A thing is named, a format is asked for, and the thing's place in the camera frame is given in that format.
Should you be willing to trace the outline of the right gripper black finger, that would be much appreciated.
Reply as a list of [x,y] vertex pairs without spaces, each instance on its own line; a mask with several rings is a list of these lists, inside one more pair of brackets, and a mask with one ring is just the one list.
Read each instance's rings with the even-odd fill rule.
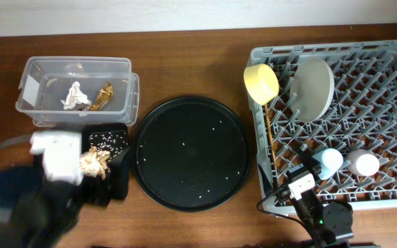
[[266,173],[264,172],[263,168],[261,165],[257,165],[259,173],[261,175],[261,184],[263,186],[263,192],[265,195],[271,195],[274,192],[274,188],[272,186],[271,181],[267,177]]
[[313,158],[310,154],[304,152],[299,147],[296,147],[295,150],[300,157],[304,167],[306,167],[309,171],[320,171],[321,166],[318,160]]

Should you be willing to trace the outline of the blue plastic cup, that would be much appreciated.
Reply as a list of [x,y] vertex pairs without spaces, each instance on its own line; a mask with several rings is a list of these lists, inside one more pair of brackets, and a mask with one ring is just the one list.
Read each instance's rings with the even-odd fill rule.
[[315,153],[312,158],[316,159],[321,166],[318,177],[327,180],[332,177],[343,164],[343,156],[333,148],[327,148]]

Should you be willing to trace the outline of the food scraps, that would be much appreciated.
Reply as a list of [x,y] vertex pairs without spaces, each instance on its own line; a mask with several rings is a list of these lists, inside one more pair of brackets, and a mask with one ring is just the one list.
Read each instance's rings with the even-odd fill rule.
[[107,173],[110,173],[109,160],[109,151],[99,150],[94,146],[79,157],[79,167],[84,176],[93,178],[100,176],[102,180],[105,180]]

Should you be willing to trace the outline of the pink plastic cup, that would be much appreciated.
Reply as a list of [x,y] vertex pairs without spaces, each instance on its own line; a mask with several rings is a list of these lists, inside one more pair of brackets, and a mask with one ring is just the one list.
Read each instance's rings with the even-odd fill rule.
[[380,168],[378,158],[365,149],[356,149],[346,156],[347,169],[356,176],[372,176]]

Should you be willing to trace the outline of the wooden chopstick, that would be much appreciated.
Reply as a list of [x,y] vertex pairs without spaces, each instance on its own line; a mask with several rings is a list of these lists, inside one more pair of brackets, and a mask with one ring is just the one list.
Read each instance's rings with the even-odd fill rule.
[[273,165],[274,165],[274,169],[277,170],[274,139],[273,139],[273,135],[272,135],[272,126],[271,126],[271,121],[270,121],[270,116],[269,116],[269,111],[268,111],[269,109],[268,109],[267,104],[264,104],[263,109],[265,110],[267,133],[268,133],[268,139],[269,139],[270,146],[271,146],[272,162],[273,162]]

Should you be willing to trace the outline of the grey round plate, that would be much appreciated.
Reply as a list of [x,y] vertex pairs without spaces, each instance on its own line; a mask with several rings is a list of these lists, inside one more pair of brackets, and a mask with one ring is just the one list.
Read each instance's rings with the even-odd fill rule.
[[289,90],[293,113],[298,110],[297,119],[308,123],[326,113],[334,94],[332,69],[320,58],[310,58],[296,70],[294,82]]

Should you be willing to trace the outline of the yellow bowl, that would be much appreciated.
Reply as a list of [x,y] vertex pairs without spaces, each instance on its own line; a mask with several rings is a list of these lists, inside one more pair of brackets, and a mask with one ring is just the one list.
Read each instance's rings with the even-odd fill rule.
[[277,76],[266,64],[246,67],[243,80],[248,94],[259,105],[269,103],[279,93]]

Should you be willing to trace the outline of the gold snack wrapper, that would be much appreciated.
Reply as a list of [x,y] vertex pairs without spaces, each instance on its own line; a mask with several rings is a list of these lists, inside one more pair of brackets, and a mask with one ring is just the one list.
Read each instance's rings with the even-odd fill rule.
[[99,93],[93,104],[81,108],[81,111],[98,111],[100,110],[112,97],[114,91],[111,82],[106,81],[105,86],[99,90]]

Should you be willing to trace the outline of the white tissue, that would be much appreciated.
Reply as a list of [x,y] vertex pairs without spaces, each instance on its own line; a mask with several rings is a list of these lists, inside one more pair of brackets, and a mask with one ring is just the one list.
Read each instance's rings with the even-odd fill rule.
[[75,81],[70,89],[65,100],[61,100],[64,110],[72,110],[77,105],[91,105],[92,102],[89,100],[88,96],[84,94],[80,89],[80,83]]

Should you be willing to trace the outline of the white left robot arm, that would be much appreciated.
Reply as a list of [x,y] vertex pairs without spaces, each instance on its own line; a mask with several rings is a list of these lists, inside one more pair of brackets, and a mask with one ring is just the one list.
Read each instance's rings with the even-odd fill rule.
[[54,247],[79,220],[84,205],[106,208],[128,194],[128,129],[89,125],[19,136],[32,165],[0,171],[0,247]]

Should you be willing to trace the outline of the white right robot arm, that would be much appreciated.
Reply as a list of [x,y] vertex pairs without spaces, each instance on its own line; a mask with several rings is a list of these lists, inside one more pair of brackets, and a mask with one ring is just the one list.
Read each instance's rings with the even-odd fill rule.
[[[304,244],[305,247],[349,247],[349,240],[354,237],[352,206],[336,200],[322,203],[314,191],[315,184],[320,180],[320,162],[298,147],[296,151],[302,165],[289,170],[287,182],[276,189],[272,187],[263,168],[258,168],[265,197],[257,203],[257,210],[301,225],[311,237]],[[290,201],[298,218],[261,209],[261,205],[271,198],[280,203]]]

